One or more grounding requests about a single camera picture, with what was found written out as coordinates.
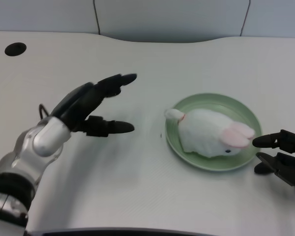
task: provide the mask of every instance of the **cable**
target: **cable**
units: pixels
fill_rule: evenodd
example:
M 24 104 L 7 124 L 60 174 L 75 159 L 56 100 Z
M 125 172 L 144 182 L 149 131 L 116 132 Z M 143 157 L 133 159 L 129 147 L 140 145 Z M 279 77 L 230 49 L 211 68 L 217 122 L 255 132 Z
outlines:
M 248 4 L 247 11 L 246 11 L 244 23 L 242 24 L 241 31 L 240 31 L 240 36 L 242 36 L 242 32 L 244 31 L 244 27 L 245 27 L 247 16 L 248 16 L 248 11 L 249 11 L 249 8 L 250 8 L 250 3 L 251 3 L 251 0 L 249 0 L 249 4 Z
M 43 112 L 45 113 L 46 117 L 49 116 L 49 113 L 48 113 L 48 111 L 46 110 L 46 108 L 44 107 L 43 104 L 39 104 L 38 109 L 39 109 L 39 116 L 40 116 L 40 119 L 43 119 L 43 118 L 44 118 L 44 117 L 43 117 Z
M 94 12 L 95 12 L 95 17 L 96 17 L 96 23 L 97 23 L 98 34 L 100 35 L 100 27 L 99 27 L 99 22 L 98 22 L 98 17 L 97 17 L 97 11 L 96 11 L 96 6 L 95 6 L 95 0 L 93 0 L 93 7 L 94 7 Z

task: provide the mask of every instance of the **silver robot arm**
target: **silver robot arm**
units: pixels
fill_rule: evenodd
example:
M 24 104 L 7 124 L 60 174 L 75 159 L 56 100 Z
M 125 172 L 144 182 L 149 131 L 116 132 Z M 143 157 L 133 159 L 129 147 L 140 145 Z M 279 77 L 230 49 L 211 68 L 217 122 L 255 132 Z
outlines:
M 3 218 L 26 225 L 39 181 L 70 137 L 70 130 L 56 117 L 43 119 L 19 136 L 14 150 L 0 161 L 0 215 Z
M 60 156 L 71 132 L 107 137 L 134 130 L 133 125 L 127 122 L 105 121 L 102 117 L 89 114 L 105 97 L 118 95 L 121 86 L 135 79 L 135 74 L 115 75 L 96 85 L 87 83 L 78 87 L 37 126 L 18 137 L 14 150 L 0 160 L 1 220 L 23 227 L 27 225 L 28 211 L 42 175 L 47 166 Z

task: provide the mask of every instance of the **plate rim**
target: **plate rim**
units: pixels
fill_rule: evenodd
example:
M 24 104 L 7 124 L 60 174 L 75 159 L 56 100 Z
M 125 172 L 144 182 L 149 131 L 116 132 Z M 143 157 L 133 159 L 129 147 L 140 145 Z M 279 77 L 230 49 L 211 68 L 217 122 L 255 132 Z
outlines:
M 262 127 L 261 127 L 261 124 L 260 124 L 260 121 L 259 119 L 257 118 L 257 116 L 245 105 L 243 104 L 242 102 L 238 101 L 237 99 L 235 98 L 232 98 L 230 96 L 226 96 L 226 95 L 223 95 L 223 94 L 219 94 L 219 93 L 212 93 L 212 92 L 205 92 L 205 93 L 196 93 L 196 94 L 193 94 L 193 95 L 190 95 L 190 96 L 187 96 L 183 99 L 181 99 L 179 102 L 177 102 L 171 109 L 174 109 L 174 107 L 180 103 L 181 101 L 189 98 L 189 97 L 192 97 L 192 96 L 196 96 L 196 95 L 218 95 L 218 96 L 224 96 L 224 97 L 228 97 L 230 99 L 233 99 L 237 102 L 239 102 L 241 105 L 243 105 L 244 107 L 246 107 L 255 117 L 255 119 L 257 120 L 258 124 L 259 124 L 259 127 L 260 127 L 260 132 L 262 134 Z M 231 171 L 231 170 L 235 170 L 235 169 L 238 169 L 244 165 L 247 165 L 249 162 L 251 162 L 254 157 L 256 157 L 256 155 L 253 155 L 248 161 L 244 162 L 243 164 L 239 165 L 239 166 L 236 166 L 236 167 L 232 167 L 232 168 L 224 168 L 224 169 L 220 169 L 220 170 L 217 170 L 217 169 L 211 169 L 211 168 L 208 168 L 208 167 L 202 167 L 202 166 L 198 166 L 196 164 L 194 164 L 193 162 L 189 161 L 188 159 L 186 159 L 182 154 L 180 154 L 176 148 L 172 145 L 172 143 L 169 141 L 169 137 L 168 137 L 168 133 L 167 133 L 167 119 L 165 121 L 165 135 L 166 135 L 166 141 L 167 143 L 171 146 L 171 148 L 175 151 L 175 153 L 180 157 L 182 158 L 184 161 L 188 162 L 189 164 L 191 164 L 192 166 L 194 167 L 197 167 L 197 168 L 200 168 L 200 169 L 203 169 L 203 170 L 207 170 L 207 171 L 214 171 L 214 172 L 222 172 L 222 171 Z

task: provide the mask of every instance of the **bunny tail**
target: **bunny tail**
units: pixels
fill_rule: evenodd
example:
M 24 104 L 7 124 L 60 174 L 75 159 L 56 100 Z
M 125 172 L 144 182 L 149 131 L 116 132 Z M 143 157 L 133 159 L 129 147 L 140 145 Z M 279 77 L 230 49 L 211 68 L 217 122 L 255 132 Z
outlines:
M 165 111 L 165 117 L 167 119 L 177 119 L 177 120 L 182 120 L 184 117 L 184 113 L 177 109 L 168 109 Z

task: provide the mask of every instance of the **green plate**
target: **green plate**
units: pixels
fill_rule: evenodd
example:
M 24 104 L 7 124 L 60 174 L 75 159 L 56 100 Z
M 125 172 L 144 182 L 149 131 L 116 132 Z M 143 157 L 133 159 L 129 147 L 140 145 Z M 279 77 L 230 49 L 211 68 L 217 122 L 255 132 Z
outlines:
M 239 101 L 213 93 L 195 94 L 174 105 L 184 113 L 197 108 L 209 109 L 223 113 L 235 121 L 247 124 L 256 131 L 256 137 L 261 136 L 261 126 L 256 116 Z M 209 171 L 229 171 L 239 168 L 251 161 L 260 150 L 252 144 L 235 156 L 217 156 L 207 158 L 195 152 L 184 152 L 179 140 L 177 121 L 166 121 L 166 138 L 172 149 L 185 161 L 196 167 Z

